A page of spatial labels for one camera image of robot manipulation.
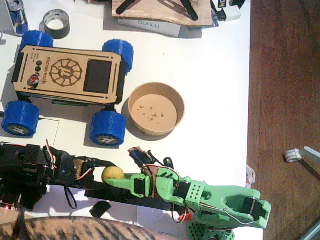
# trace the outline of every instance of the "duct tape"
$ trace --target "duct tape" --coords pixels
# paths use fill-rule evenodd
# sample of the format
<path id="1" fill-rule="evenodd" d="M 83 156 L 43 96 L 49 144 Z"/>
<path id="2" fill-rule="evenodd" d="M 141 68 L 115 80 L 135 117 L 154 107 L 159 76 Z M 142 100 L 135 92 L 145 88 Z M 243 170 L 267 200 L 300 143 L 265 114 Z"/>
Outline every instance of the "duct tape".
<path id="1" fill-rule="evenodd" d="M 48 27 L 48 24 L 54 20 L 60 20 L 63 23 L 63 27 L 60 29 L 52 29 Z M 45 32 L 49 34 L 53 39 L 63 39 L 70 32 L 69 15 L 61 9 L 48 11 L 43 17 L 43 23 Z"/>

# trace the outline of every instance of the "green robotic arm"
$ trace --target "green robotic arm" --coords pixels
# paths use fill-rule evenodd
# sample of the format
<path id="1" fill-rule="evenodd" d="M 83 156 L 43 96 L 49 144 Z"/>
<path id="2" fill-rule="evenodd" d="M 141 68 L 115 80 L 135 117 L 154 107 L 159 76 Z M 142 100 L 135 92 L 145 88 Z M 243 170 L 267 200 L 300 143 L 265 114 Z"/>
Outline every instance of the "green robotic arm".
<path id="1" fill-rule="evenodd" d="M 150 152 L 143 152 L 140 148 L 134 150 L 154 158 L 148 154 Z M 233 240 L 232 230 L 235 228 L 267 227 L 271 205 L 260 200 L 259 191 L 239 186 L 211 186 L 189 176 L 181 178 L 170 167 L 157 166 L 152 161 L 147 163 L 139 164 L 141 173 L 125 174 L 124 179 L 107 179 L 105 182 L 130 190 L 138 198 L 159 195 L 165 202 L 192 210 L 194 217 L 188 226 L 189 239 Z"/>

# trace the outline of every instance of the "white table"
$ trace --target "white table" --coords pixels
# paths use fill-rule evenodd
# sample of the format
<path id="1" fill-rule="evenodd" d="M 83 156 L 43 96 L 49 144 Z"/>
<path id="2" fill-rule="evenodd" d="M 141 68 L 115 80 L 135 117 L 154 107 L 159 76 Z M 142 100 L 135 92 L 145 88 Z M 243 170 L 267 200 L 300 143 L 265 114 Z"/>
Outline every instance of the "white table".
<path id="1" fill-rule="evenodd" d="M 185 102 L 185 116 L 181 124 L 167 137 L 155 140 L 140 133 L 130 119 L 124 144 L 119 149 L 101 148 L 89 140 L 91 116 L 101 107 L 87 108 L 51 105 L 50 101 L 33 99 L 45 118 L 39 122 L 33 144 L 50 145 L 72 155 L 108 160 L 125 173 L 137 173 L 138 167 L 127 150 L 140 146 L 152 150 L 159 159 L 171 157 L 181 176 L 206 181 L 210 185 L 246 186 L 250 5 L 243 5 L 237 21 L 221 22 L 218 28 L 202 31 L 201 39 L 177 39 L 156 33 L 103 31 L 104 4 L 86 4 L 72 0 L 24 0 L 31 30 L 38 30 L 44 14 L 60 8 L 70 16 L 70 34 L 54 41 L 55 47 L 101 50 L 110 39 L 123 39 L 134 47 L 133 69 L 125 79 L 123 102 L 118 112 L 128 116 L 126 99 L 139 85 L 146 82 L 166 83 L 179 91 Z M 0 46 L 0 110 L 16 100 L 10 73 L 13 70 L 19 37 L 5 34 L 6 45 Z M 0 131 L 0 141 L 30 143 L 29 139 L 13 138 Z M 102 168 L 95 170 L 100 181 Z M 71 211 L 61 187 L 50 190 L 35 206 L 35 217 L 91 216 L 89 209 L 98 199 L 84 197 L 84 191 L 73 191 L 78 210 Z M 169 212 L 112 202 L 103 218 L 137 224 L 158 232 L 185 237 L 186 225 L 174 224 Z M 235 230 L 237 240 L 263 239 L 261 229 L 243 227 Z"/>

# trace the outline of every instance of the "yellow ball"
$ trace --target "yellow ball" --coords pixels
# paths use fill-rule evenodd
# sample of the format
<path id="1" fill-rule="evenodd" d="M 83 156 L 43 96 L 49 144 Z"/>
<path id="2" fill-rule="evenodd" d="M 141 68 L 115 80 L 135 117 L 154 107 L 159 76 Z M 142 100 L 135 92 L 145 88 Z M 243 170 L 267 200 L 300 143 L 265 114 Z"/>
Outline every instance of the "yellow ball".
<path id="1" fill-rule="evenodd" d="M 124 179 L 124 171 L 117 166 L 109 166 L 103 170 L 102 181 L 105 183 L 107 179 Z"/>

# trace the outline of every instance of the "can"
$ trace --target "can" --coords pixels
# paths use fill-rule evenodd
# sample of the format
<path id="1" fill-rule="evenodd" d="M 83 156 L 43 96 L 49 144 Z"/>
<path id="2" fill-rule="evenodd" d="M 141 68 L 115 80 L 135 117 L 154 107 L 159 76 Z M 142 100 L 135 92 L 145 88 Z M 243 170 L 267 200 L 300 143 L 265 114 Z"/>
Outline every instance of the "can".
<path id="1" fill-rule="evenodd" d="M 29 30 L 24 3 L 22 0 L 8 0 L 8 5 L 14 32 L 17 36 L 23 36 Z"/>

